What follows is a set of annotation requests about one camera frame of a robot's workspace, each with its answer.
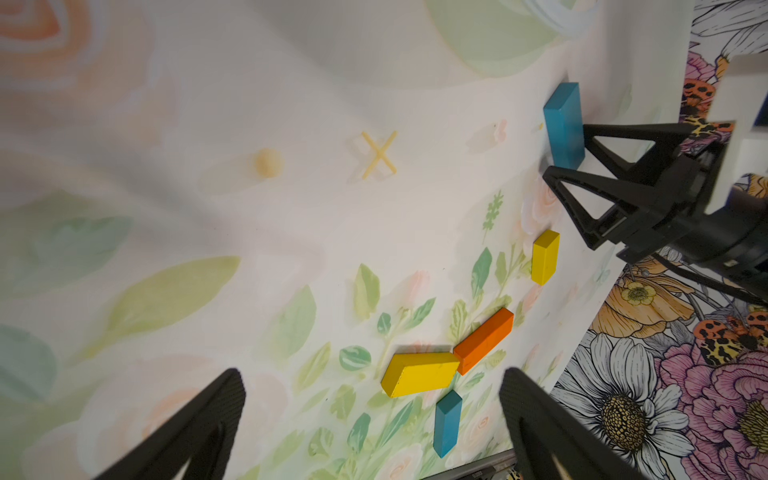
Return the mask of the small yellow block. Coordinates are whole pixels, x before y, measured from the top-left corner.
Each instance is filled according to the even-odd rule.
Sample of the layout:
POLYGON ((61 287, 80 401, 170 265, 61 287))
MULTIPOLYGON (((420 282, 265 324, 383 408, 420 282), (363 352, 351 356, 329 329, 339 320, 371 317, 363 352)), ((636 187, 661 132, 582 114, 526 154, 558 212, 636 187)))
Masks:
POLYGON ((557 268, 560 234, 547 230, 533 243, 531 279, 544 286, 554 275, 557 268))

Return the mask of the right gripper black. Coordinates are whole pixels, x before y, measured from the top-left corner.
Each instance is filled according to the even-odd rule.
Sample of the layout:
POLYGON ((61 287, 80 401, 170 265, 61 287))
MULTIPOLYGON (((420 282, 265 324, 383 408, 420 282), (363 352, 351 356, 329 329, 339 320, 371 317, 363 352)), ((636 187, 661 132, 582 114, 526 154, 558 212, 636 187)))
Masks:
POLYGON ((543 179, 590 249, 624 243, 618 257, 635 263, 669 247, 686 262, 765 300, 767 200, 733 187, 723 206, 705 211, 724 161, 724 144, 714 142, 695 157, 701 170, 666 217, 657 189, 630 181, 657 180, 693 131, 687 123, 585 124, 586 149, 617 179, 556 166, 548 167, 543 179), (631 239, 636 234, 639 238, 631 239))

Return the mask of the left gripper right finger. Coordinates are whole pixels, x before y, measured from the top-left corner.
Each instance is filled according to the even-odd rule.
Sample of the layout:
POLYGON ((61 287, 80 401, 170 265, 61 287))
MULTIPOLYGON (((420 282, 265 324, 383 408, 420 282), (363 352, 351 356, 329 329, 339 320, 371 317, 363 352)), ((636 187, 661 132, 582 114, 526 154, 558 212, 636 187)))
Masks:
POLYGON ((643 477, 518 368, 504 372, 502 411, 525 479, 643 477))

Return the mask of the long yellow block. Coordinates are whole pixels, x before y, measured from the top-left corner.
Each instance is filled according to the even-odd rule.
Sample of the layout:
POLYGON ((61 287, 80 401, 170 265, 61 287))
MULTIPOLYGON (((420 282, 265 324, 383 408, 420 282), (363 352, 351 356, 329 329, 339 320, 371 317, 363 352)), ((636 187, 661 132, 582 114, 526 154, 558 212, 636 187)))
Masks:
POLYGON ((452 383, 459 365, 451 352, 395 354, 381 387, 389 398, 444 389, 452 383))

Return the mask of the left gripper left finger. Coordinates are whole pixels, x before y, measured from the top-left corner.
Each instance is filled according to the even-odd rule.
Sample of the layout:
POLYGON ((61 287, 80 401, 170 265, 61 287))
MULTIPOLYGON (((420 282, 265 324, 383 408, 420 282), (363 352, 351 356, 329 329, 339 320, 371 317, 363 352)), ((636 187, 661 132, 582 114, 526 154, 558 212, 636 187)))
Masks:
POLYGON ((246 401, 229 368, 157 431, 98 475, 100 479, 222 479, 246 401))

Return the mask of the orange block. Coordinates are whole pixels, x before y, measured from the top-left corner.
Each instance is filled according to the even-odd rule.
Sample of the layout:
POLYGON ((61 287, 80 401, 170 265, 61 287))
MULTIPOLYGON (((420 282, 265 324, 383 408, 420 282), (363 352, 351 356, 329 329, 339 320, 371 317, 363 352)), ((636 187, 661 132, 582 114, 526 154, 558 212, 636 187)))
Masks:
POLYGON ((483 360, 512 331, 515 315, 502 308, 474 330, 453 350, 459 360, 457 372, 464 376, 483 360))

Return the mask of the teal block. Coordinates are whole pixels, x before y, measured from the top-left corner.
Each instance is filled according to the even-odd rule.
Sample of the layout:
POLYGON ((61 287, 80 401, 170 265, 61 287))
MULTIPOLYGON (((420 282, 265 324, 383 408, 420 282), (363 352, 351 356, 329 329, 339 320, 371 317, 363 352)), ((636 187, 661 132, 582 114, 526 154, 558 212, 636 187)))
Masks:
POLYGON ((445 457, 457 444, 463 399, 454 390, 436 404, 433 448, 439 458, 445 457))
POLYGON ((560 83, 543 107, 554 165, 577 170, 585 158, 578 83, 560 83))

